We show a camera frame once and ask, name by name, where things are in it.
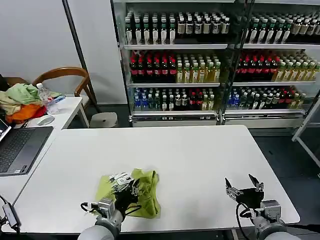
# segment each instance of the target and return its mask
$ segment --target bottle cap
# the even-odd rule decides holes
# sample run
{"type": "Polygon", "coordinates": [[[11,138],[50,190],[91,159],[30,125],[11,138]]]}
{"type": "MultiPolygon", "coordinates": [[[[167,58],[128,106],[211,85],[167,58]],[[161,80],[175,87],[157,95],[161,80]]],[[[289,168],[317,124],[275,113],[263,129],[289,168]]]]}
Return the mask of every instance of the bottle cap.
{"type": "Polygon", "coordinates": [[[38,89],[42,89],[44,86],[42,85],[41,82],[39,82],[39,83],[36,84],[36,87],[37,87],[38,89]]]}

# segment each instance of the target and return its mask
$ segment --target floor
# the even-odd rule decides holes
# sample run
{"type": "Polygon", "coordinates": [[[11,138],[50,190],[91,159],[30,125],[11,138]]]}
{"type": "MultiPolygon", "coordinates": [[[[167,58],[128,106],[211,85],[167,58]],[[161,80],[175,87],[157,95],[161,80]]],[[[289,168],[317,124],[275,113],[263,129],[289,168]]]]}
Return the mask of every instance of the floor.
{"type": "MultiPolygon", "coordinates": [[[[116,112],[119,127],[129,127],[129,110],[127,105],[103,105],[103,112],[116,112]]],[[[90,120],[96,111],[94,108],[86,109],[90,120]]],[[[82,124],[76,117],[70,124],[70,128],[81,128],[82,124]]],[[[311,148],[318,148],[318,131],[308,129],[302,136],[311,148]]],[[[260,147],[274,173],[280,180],[283,188],[290,197],[298,211],[301,221],[299,224],[320,224],[320,179],[317,174],[320,168],[309,157],[305,150],[297,142],[292,142],[290,136],[255,136],[256,143],[260,147]]],[[[245,234],[251,238],[252,228],[245,229],[245,234]]],[[[302,240],[319,240],[320,233],[308,230],[288,227],[289,233],[297,235],[302,240]]],[[[243,239],[240,231],[237,231],[239,239],[243,239]]],[[[17,239],[15,235],[2,235],[3,240],[17,239]]],[[[26,240],[75,240],[76,235],[23,235],[26,240]]],[[[120,240],[227,240],[233,239],[231,231],[192,231],[175,233],[150,233],[150,234],[122,234],[120,240]]]]}

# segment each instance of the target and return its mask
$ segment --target laptop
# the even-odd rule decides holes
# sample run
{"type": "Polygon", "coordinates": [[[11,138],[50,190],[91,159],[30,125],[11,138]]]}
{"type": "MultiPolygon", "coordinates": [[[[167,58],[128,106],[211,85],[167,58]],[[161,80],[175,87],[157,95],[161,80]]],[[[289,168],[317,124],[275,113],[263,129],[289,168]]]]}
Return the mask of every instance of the laptop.
{"type": "Polygon", "coordinates": [[[27,174],[52,126],[12,128],[0,117],[0,177],[27,174]]]}

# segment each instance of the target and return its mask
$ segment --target white table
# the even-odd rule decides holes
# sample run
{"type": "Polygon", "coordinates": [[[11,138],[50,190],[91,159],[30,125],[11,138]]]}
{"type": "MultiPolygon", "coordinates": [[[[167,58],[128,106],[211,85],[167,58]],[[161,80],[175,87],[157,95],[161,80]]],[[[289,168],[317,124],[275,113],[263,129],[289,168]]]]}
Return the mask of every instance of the white table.
{"type": "MultiPolygon", "coordinates": [[[[80,233],[95,216],[80,203],[94,201],[102,175],[133,168],[156,170],[156,219],[127,217],[122,232],[237,228],[236,188],[251,188],[248,174],[265,184],[282,220],[300,217],[248,129],[243,125],[65,129],[55,139],[15,203],[21,232],[80,233]]],[[[242,226],[252,226],[248,219],[242,226]]],[[[10,231],[8,226],[3,231],[10,231]]]]}
{"type": "MultiPolygon", "coordinates": [[[[19,196],[20,192],[28,182],[31,175],[34,173],[41,159],[49,149],[52,142],[55,140],[57,134],[64,128],[67,128],[71,123],[72,119],[79,112],[79,115],[83,118],[83,108],[82,108],[82,98],[81,97],[66,97],[64,100],[58,102],[58,107],[60,108],[59,114],[54,115],[54,121],[46,126],[53,126],[53,130],[48,137],[47,141],[43,145],[39,155],[37,156],[34,164],[32,165],[30,171],[25,175],[15,175],[15,176],[1,176],[0,177],[0,194],[10,203],[14,203],[19,196]]],[[[27,128],[40,127],[37,125],[39,120],[37,118],[31,119],[27,128]]],[[[0,216],[4,213],[2,209],[0,210],[0,216]]]]}

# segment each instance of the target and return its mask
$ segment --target white wall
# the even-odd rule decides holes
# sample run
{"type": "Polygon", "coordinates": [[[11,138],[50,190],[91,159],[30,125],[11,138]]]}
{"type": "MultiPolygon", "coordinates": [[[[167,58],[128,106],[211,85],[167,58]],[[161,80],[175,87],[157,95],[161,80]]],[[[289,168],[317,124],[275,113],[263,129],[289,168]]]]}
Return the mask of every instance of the white wall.
{"type": "Polygon", "coordinates": [[[126,104],[110,1],[68,2],[98,102],[126,104]]]}
{"type": "MultiPolygon", "coordinates": [[[[73,18],[97,101],[126,104],[108,1],[70,1],[73,18]]],[[[30,83],[65,66],[81,67],[61,0],[2,0],[0,73],[30,83]]],[[[80,77],[46,81],[53,91],[73,93],[80,77]]]]}

